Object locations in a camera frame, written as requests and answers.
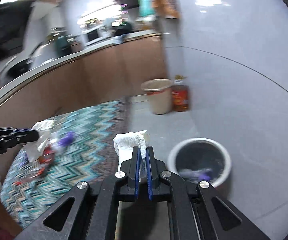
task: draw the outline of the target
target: beige waste basket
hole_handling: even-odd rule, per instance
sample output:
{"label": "beige waste basket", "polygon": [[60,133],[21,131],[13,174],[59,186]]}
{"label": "beige waste basket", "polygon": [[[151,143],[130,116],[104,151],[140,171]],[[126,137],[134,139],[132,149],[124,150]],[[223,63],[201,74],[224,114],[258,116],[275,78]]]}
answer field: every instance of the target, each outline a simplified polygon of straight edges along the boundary
{"label": "beige waste basket", "polygon": [[154,114],[166,114],[172,110],[172,84],[172,80],[169,79],[153,79],[141,85]]}

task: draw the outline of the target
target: orange bottle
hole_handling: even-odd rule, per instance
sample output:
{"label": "orange bottle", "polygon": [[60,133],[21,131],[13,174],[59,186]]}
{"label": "orange bottle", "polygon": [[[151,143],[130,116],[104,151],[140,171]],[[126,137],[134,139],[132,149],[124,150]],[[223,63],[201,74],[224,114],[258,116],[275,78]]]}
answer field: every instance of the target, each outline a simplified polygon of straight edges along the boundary
{"label": "orange bottle", "polygon": [[188,86],[184,84],[184,79],[176,75],[172,86],[173,110],[177,112],[188,110]]}

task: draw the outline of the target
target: white paper towel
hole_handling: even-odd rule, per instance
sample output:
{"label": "white paper towel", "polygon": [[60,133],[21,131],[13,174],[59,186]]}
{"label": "white paper towel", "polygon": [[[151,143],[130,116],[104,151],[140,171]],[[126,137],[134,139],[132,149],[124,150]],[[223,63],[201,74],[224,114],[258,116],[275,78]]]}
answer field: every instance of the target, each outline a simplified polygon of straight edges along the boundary
{"label": "white paper towel", "polygon": [[149,144],[149,133],[144,130],[140,132],[117,134],[113,141],[116,154],[119,156],[118,170],[120,170],[122,162],[132,158],[134,146],[140,148],[142,159],[146,157],[146,147]]}
{"label": "white paper towel", "polygon": [[54,123],[54,120],[44,120],[33,125],[32,130],[38,131],[39,138],[36,142],[29,142],[23,146],[30,163],[34,162],[43,154],[50,137],[50,130],[54,127]]}

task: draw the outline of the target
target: trash bin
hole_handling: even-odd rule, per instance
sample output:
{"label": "trash bin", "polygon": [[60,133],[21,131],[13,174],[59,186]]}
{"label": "trash bin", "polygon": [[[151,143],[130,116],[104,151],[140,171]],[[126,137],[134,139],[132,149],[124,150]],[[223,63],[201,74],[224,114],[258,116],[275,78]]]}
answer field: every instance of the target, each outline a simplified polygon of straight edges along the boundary
{"label": "trash bin", "polygon": [[172,80],[169,79],[153,79],[141,85],[154,114],[166,114],[172,110],[172,84]]}
{"label": "trash bin", "polygon": [[231,172],[231,157],[214,140],[191,138],[178,143],[171,150],[167,167],[184,180],[194,183],[206,180],[218,188]]}

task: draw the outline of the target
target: teal chevron rug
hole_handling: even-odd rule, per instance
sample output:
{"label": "teal chevron rug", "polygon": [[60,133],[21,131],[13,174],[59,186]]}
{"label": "teal chevron rug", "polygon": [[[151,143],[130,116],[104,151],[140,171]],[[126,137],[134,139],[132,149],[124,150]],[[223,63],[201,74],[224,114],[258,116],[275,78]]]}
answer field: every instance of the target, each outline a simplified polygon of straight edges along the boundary
{"label": "teal chevron rug", "polygon": [[20,150],[5,178],[0,199],[22,228],[79,181],[99,181],[117,170],[113,138],[126,132],[128,111],[129,104],[119,100],[51,118],[55,120],[51,132],[63,136],[74,131],[75,140],[64,153],[55,155],[43,178],[17,186],[14,182],[28,170],[27,166],[19,168],[25,156],[25,151]]}

